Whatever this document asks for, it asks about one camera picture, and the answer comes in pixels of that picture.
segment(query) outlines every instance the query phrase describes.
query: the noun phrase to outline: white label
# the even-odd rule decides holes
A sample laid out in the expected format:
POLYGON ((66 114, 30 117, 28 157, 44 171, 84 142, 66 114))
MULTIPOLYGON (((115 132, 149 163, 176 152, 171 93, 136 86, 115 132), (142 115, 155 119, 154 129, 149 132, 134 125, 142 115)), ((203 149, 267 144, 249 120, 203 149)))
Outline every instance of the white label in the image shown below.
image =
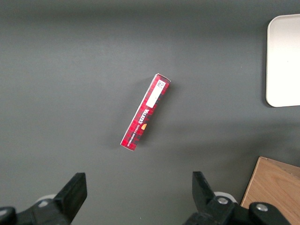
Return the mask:
POLYGON ((164 89, 165 86, 165 82, 158 80, 157 84, 155 85, 147 103, 146 106, 153 108, 153 106, 155 105, 160 93, 162 92, 162 90, 164 89))

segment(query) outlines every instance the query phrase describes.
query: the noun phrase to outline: tartan pattern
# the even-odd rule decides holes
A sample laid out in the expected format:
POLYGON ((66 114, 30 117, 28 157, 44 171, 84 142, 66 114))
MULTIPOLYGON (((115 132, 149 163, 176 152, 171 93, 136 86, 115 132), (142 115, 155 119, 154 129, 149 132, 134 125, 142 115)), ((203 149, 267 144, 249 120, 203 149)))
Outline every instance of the tartan pattern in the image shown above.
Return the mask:
POLYGON ((168 88, 169 84, 170 84, 170 80, 163 77, 160 74, 156 74, 151 82, 151 85, 148 89, 148 91, 146 92, 144 99, 140 105, 140 107, 137 109, 136 114, 131 122, 131 124, 129 125, 123 140, 121 142, 121 145, 124 146, 125 148, 128 148, 129 150, 134 151, 136 148, 136 145, 138 143, 138 141, 140 140, 144 130, 141 129, 143 124, 147 124, 148 121, 150 120, 151 115, 153 114, 154 110, 157 107, 158 102, 160 101, 161 97, 165 94, 166 89, 168 88), (161 80, 163 82, 165 82, 165 86, 162 89, 159 97, 157 98, 156 103, 154 104, 153 108, 150 108, 146 105, 148 99, 150 98, 153 89, 155 88, 156 84, 158 83, 158 81, 161 80), (141 118, 142 114, 144 113, 145 109, 149 110, 149 112, 147 113, 147 115, 145 116, 142 124, 139 124, 139 119, 141 118))

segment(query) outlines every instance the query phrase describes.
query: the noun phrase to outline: white plate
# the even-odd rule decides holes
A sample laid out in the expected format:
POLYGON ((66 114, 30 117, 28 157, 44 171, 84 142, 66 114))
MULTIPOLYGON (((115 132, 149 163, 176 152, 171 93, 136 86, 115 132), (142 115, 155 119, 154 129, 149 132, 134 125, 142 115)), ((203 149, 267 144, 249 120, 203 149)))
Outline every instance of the white plate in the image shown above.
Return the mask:
POLYGON ((300 14, 269 23, 266 99, 274 107, 300 105, 300 14))

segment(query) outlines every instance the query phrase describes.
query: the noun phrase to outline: wooden board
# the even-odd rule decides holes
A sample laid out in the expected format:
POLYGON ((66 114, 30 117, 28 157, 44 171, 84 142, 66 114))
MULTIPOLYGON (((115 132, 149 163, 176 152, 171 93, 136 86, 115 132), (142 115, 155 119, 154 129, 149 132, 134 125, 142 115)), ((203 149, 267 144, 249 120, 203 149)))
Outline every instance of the wooden board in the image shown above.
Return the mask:
POLYGON ((300 224, 300 168, 259 157, 241 206, 266 202, 276 206, 292 225, 300 224))

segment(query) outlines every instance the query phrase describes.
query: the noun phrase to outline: barcode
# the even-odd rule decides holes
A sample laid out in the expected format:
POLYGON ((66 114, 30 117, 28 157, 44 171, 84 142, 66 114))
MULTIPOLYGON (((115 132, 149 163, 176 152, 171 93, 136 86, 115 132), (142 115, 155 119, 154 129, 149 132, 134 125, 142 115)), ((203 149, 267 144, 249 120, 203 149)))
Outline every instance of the barcode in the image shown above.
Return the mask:
POLYGON ((159 88, 161 88, 161 89, 163 89, 164 88, 164 86, 165 86, 165 82, 163 82, 163 81, 161 81, 161 80, 159 80, 158 82, 157 82, 157 84, 156 84, 159 88))

